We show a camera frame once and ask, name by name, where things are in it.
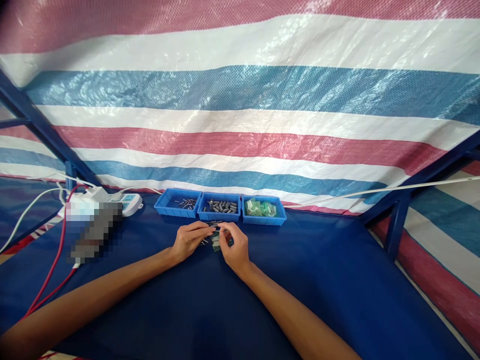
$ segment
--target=blue table surface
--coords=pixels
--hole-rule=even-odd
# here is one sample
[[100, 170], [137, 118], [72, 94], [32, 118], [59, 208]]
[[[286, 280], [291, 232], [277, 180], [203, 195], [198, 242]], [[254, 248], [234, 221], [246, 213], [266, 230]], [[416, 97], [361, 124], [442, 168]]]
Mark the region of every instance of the blue table surface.
[[[15, 224], [30, 203], [40, 193], [56, 187], [54, 182], [0, 177], [0, 248], [10, 237]], [[59, 191], [43, 195], [23, 218], [11, 244], [38, 229], [61, 208]]]
[[[159, 215], [153, 208], [158, 195], [142, 197], [144, 208], [124, 219], [112, 250], [82, 265], [60, 294], [171, 246], [178, 227], [192, 222]], [[470, 359], [359, 220], [287, 211], [281, 227], [239, 226], [249, 237], [250, 259], [363, 359]], [[33, 301], [60, 232], [61, 225], [55, 226], [0, 265], [2, 333]], [[71, 268], [61, 261], [45, 293]], [[55, 350], [92, 360], [299, 358], [262, 303], [210, 245]]]

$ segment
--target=blue plastic bin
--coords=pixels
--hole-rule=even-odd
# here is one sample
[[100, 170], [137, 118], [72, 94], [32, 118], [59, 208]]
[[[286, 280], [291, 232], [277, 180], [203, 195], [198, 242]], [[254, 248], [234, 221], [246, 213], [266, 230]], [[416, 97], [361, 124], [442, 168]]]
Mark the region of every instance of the blue plastic bin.
[[[255, 198], [255, 200], [263, 203], [265, 201], [270, 202], [272, 205], [276, 206], [276, 213], [278, 217], [268, 217], [268, 216], [249, 216], [245, 211], [245, 202], [250, 199]], [[287, 214], [285, 213], [284, 206], [278, 197], [274, 196], [242, 196], [241, 198], [241, 211], [243, 212], [243, 223], [244, 224], [259, 224], [259, 225], [274, 225], [282, 226], [285, 220], [287, 220]]]
[[[168, 188], [153, 207], [160, 215], [195, 219], [201, 196], [201, 191]], [[183, 199], [196, 200], [194, 208], [192, 210], [180, 208], [180, 203], [183, 202]]]
[[[235, 213], [224, 213], [224, 212], [210, 212], [204, 211], [204, 208], [210, 209], [209, 201], [213, 199], [213, 201], [228, 201], [232, 203], [236, 203], [237, 208]], [[203, 221], [224, 221], [224, 222], [234, 222], [237, 223], [240, 219], [240, 195], [238, 194], [223, 194], [223, 193], [216, 193], [216, 192], [204, 192], [201, 196], [200, 205], [198, 207], [198, 216], [200, 216], [200, 220]]]

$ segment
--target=white stripe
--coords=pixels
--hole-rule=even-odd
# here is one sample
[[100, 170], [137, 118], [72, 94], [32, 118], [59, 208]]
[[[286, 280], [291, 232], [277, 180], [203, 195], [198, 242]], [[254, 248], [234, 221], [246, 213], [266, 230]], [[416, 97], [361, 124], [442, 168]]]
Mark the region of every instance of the white stripe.
[[57, 158], [43, 142], [27, 140], [21, 137], [0, 135], [0, 148], [26, 150], [37, 154], [43, 154], [51, 158]]
[[[41, 142], [23, 138], [1, 136], [0, 148], [19, 149], [55, 155]], [[269, 175], [297, 175], [310, 179], [350, 179], [356, 181], [382, 181], [388, 186], [401, 184], [408, 179], [398, 167], [365, 164], [325, 164], [315, 161], [286, 160], [271, 157], [238, 157], [214, 154], [159, 155], [125, 148], [72, 148], [83, 161], [118, 161], [137, 167], [201, 168], [222, 172], [252, 171]]]
[[13, 118], [15, 118], [15, 115], [13, 115], [5, 106], [0, 103], [0, 120], [7, 120]]
[[286, 110], [164, 110], [40, 105], [53, 125], [144, 128], [178, 133], [275, 133], [422, 142], [450, 150], [480, 127], [460, 121]]
[[196, 71], [229, 65], [408, 69], [477, 74], [477, 19], [377, 20], [290, 14], [207, 30], [110, 35], [41, 54], [6, 54], [17, 86], [42, 70]]
[[[0, 162], [0, 174], [28, 178], [40, 176], [46, 177], [53, 173], [64, 174], [65, 171], [59, 171], [53, 167], [48, 166]], [[49, 179], [65, 181], [65, 178], [59, 175], [49, 176]]]
[[[469, 178], [472, 175], [459, 171], [449, 179]], [[462, 184], [446, 184], [437, 186], [438, 190], [464, 202], [480, 211], [480, 187], [474, 181], [466, 181]]]
[[[179, 188], [187, 190], [197, 190], [202, 192], [214, 192], [214, 193], [230, 193], [230, 194], [243, 194], [249, 196], [275, 196], [280, 198], [284, 202], [296, 203], [296, 204], [306, 204], [311, 202], [312, 199], [316, 199], [316, 196], [307, 195], [303, 193], [292, 193], [285, 192], [280, 190], [272, 189], [260, 189], [254, 190], [248, 187], [237, 187], [237, 186], [226, 186], [226, 187], [211, 187], [211, 186], [202, 186], [196, 185], [189, 182], [182, 181], [172, 181], [172, 180], [126, 180], [112, 175], [98, 175], [98, 179], [102, 184], [108, 184], [117, 188], [127, 188], [130, 186], [149, 186], [157, 190], [167, 189], [167, 188]], [[362, 199], [335, 199], [332, 202], [325, 202], [322, 204], [322, 207], [329, 209], [345, 209], [348, 210], [350, 207], [353, 207], [351, 210], [355, 213], [362, 213], [370, 209], [372, 205], [366, 205], [362, 202]]]
[[480, 258], [411, 207], [405, 229], [445, 268], [480, 295]]

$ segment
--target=red wire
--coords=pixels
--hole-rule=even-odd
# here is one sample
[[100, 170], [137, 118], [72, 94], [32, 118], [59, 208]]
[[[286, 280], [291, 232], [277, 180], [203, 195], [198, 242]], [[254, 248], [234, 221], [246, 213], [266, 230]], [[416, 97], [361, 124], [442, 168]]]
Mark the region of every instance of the red wire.
[[66, 283], [68, 280], [70, 280], [70, 278], [72, 277], [72, 275], [75, 273], [75, 271], [77, 270], [77, 268], [73, 268], [70, 273], [68, 274], [68, 276], [66, 277], [65, 280], [63, 280], [63, 282], [58, 285], [58, 287], [53, 290], [46, 298], [44, 298], [42, 301], [40, 301], [37, 305], [34, 306], [34, 308], [32, 310], [30, 310], [29, 312], [27, 312], [25, 314], [25, 316], [23, 318], [26, 318], [28, 315], [30, 315], [31, 313], [37, 311], [37, 309], [39, 307], [41, 307], [43, 304], [45, 304], [45, 302], [50, 299], [58, 290], [60, 290]]
[[[88, 186], [84, 185], [84, 184], [78, 184], [77, 186], [75, 186], [71, 192], [70, 192], [70, 195], [68, 196], [68, 199], [66, 200], [66, 203], [68, 203], [70, 201], [70, 199], [72, 198], [72, 195], [75, 193], [75, 190], [77, 190], [78, 188], [80, 187], [84, 187], [84, 188], [87, 188], [88, 189]], [[38, 292], [35, 300], [33, 300], [33, 302], [31, 303], [30, 305], [30, 308], [28, 309], [28, 311], [26, 312], [25, 316], [22, 318], [26, 318], [28, 315], [30, 315], [34, 310], [33, 308], [36, 306], [36, 303], [37, 301], [40, 299], [40, 297], [42, 296], [42, 294], [44, 293], [45, 291], [45, 288], [47, 287], [49, 281], [50, 281], [50, 278], [52, 277], [52, 274], [54, 273], [54, 270], [55, 270], [55, 267], [57, 266], [57, 263], [59, 262], [59, 259], [60, 259], [60, 255], [62, 254], [62, 249], [64, 248], [64, 242], [65, 242], [65, 232], [66, 232], [66, 228], [67, 228], [67, 204], [65, 204], [65, 212], [63, 213], [63, 225], [62, 225], [62, 228], [61, 228], [61, 236], [60, 236], [60, 244], [58, 244], [58, 251], [56, 253], [56, 257], [55, 257], [55, 260], [53, 261], [53, 264], [51, 265], [51, 268], [50, 268], [50, 271], [48, 272], [48, 275], [46, 276], [46, 279], [45, 281], [43, 282], [43, 285], [40, 289], [40, 291]]]
[[53, 355], [57, 355], [58, 352], [52, 352], [49, 353], [48, 355], [43, 355], [42, 357], [39, 357], [38, 360], [43, 360], [43, 359], [50, 359]]

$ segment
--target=blue metal bar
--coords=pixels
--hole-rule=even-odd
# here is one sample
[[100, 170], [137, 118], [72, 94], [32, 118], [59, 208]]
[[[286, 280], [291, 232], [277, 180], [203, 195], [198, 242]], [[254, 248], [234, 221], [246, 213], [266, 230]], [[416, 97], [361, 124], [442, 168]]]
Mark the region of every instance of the blue metal bar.
[[27, 125], [28, 123], [29, 121], [24, 117], [0, 120], [0, 129], [12, 128], [20, 125]]
[[480, 150], [467, 151], [465, 156], [468, 156], [470, 159], [480, 161]]
[[393, 205], [391, 212], [390, 225], [386, 233], [385, 251], [387, 256], [395, 261], [399, 252], [400, 240], [402, 239], [402, 232], [404, 230], [405, 219], [407, 218], [407, 211], [410, 204], [410, 192], [401, 191], [402, 197]]
[[[423, 170], [408, 178], [401, 185], [412, 185], [428, 183], [433, 180], [435, 176], [440, 174], [453, 163], [459, 161], [466, 155], [467, 152], [473, 151], [480, 145], [480, 130], [470, 136], [468, 139], [455, 146], [452, 150], [442, 156], [440, 159], [430, 164]], [[415, 189], [408, 189], [407, 192], [413, 192]], [[386, 213], [391, 207], [400, 200], [402, 191], [391, 191], [384, 196], [371, 209], [360, 216], [360, 220], [365, 224], [372, 224], [380, 215]]]
[[[65, 173], [72, 178], [77, 177], [77, 169], [72, 165], [70, 161], [65, 161]], [[71, 179], [66, 180], [66, 188], [72, 190], [77, 185], [77, 182]]]
[[29, 97], [20, 91], [0, 70], [0, 100], [18, 118], [28, 118], [28, 128], [64, 163], [69, 161], [88, 182], [100, 186], [89, 167], [63, 141], [47, 118], [32, 104]]

